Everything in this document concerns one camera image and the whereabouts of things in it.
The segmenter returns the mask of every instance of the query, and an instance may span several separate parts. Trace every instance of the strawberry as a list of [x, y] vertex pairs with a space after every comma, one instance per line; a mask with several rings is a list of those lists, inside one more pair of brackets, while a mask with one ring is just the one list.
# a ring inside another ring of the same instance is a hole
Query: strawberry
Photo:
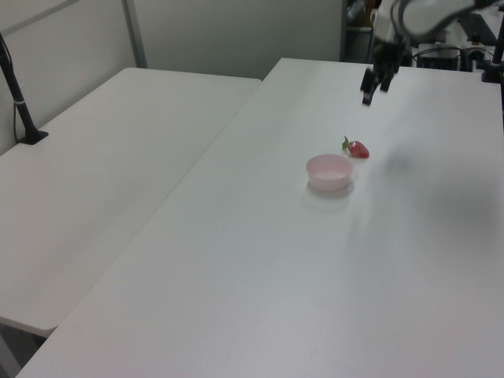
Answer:
[[365, 146], [358, 142], [349, 142], [348, 138], [345, 136], [345, 142], [343, 142], [343, 151], [344, 150], [349, 150], [350, 155], [352, 155], [354, 158], [363, 158], [367, 159], [369, 158], [369, 150], [365, 148]]

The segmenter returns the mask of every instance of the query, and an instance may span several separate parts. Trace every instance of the wall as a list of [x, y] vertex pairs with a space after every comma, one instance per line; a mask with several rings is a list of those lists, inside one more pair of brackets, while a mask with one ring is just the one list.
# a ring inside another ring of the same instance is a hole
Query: wall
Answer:
[[[135, 66], [121, 0], [79, 0], [4, 39], [37, 127]], [[0, 75], [0, 154], [14, 145], [12, 106]]]
[[264, 79], [281, 57], [338, 61], [343, 0], [128, 0], [152, 69]]

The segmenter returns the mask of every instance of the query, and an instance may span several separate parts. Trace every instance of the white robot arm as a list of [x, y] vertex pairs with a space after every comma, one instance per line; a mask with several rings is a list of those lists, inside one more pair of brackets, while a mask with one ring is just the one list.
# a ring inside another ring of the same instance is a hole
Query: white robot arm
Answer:
[[398, 72], [406, 44], [429, 40], [457, 17], [498, 0], [383, 0], [374, 21], [374, 65], [362, 80], [362, 103], [371, 105], [380, 86], [388, 91]]

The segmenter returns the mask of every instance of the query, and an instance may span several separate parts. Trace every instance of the tabletop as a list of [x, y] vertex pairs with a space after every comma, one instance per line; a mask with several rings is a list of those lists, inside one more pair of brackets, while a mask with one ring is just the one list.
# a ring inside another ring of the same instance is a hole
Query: tabletop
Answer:
[[125, 69], [0, 157], [0, 322], [48, 336], [260, 81]]
[[500, 90], [400, 68], [367, 108], [364, 71], [281, 60], [19, 377], [500, 376]]

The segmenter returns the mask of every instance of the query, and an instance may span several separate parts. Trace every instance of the bowl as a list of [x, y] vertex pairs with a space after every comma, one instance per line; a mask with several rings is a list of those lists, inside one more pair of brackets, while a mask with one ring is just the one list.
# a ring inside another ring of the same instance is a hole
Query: bowl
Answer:
[[352, 163], [346, 157], [324, 154], [306, 163], [309, 184], [319, 191], [340, 191], [350, 182]]

